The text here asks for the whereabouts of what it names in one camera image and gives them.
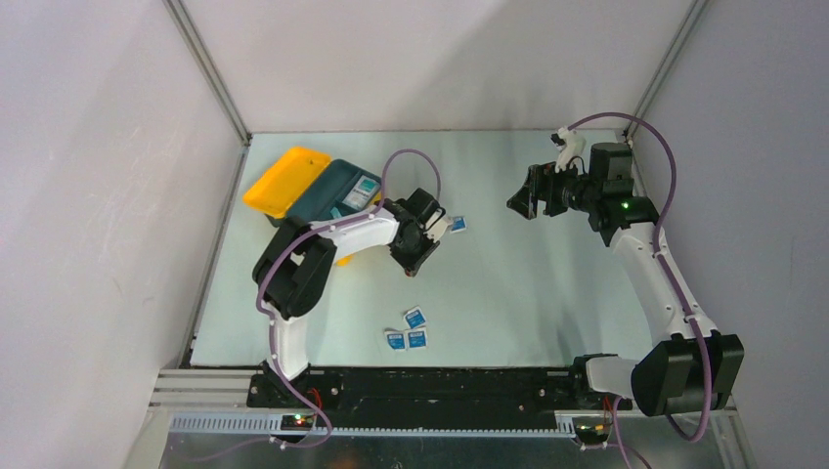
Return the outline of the dark teal divided tray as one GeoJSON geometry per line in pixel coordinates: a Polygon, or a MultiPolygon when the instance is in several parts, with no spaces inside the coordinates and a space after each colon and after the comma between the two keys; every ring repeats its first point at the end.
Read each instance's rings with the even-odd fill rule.
{"type": "Polygon", "coordinates": [[[305,222],[333,220],[329,213],[337,207],[344,216],[361,211],[350,209],[342,203],[344,196],[352,189],[357,180],[370,176],[382,183],[380,176],[343,159],[335,159],[287,209],[286,216],[296,216],[305,222]]]}

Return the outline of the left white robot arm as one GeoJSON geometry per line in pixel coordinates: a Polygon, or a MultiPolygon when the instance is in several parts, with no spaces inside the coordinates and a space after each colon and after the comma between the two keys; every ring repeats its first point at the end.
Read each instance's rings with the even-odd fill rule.
{"type": "Polygon", "coordinates": [[[301,374],[309,366],[306,316],[322,299],[337,262],[385,247],[404,274],[415,277],[452,224],[447,210],[423,189],[334,220],[286,218],[252,273],[256,308],[269,321],[266,363],[277,373],[272,395],[290,407],[308,397],[309,381],[301,374]]]}

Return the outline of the yellow medicine kit box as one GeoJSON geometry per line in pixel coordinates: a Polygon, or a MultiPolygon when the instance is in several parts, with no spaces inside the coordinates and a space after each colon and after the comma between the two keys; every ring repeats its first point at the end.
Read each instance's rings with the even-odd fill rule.
{"type": "MultiPolygon", "coordinates": [[[[265,214],[271,225],[277,228],[290,218],[286,216],[290,205],[316,180],[319,171],[325,170],[333,161],[331,156],[316,150],[291,148],[264,172],[244,194],[242,201],[265,214]]],[[[299,217],[292,217],[298,218],[302,225],[337,226],[334,238],[336,253],[331,262],[335,266],[362,250],[387,245],[393,240],[398,226],[388,211],[383,210],[372,219],[368,217],[378,202],[380,193],[363,211],[330,221],[305,222],[299,217]]]]}

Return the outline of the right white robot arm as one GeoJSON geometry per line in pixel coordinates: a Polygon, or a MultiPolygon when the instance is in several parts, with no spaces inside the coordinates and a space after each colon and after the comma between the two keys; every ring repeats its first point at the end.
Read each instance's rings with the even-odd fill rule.
{"type": "Polygon", "coordinates": [[[600,143],[581,157],[583,145],[555,139],[555,161],[529,167],[521,189],[506,203],[527,220],[569,210],[587,214],[590,228],[620,260],[642,307],[653,342],[641,360],[582,356],[584,372],[568,383],[572,402],[593,408],[607,394],[635,401],[647,416],[722,409],[743,362],[735,334],[723,334],[681,278],[659,215],[646,196],[633,193],[633,152],[622,143],[600,143]]]}

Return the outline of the medical gauze dressing packet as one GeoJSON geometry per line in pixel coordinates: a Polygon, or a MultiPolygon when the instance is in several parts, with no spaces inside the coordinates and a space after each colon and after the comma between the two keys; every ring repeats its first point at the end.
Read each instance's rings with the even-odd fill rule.
{"type": "Polygon", "coordinates": [[[350,209],[362,211],[381,188],[381,182],[367,175],[361,176],[344,196],[342,203],[350,209]]]}

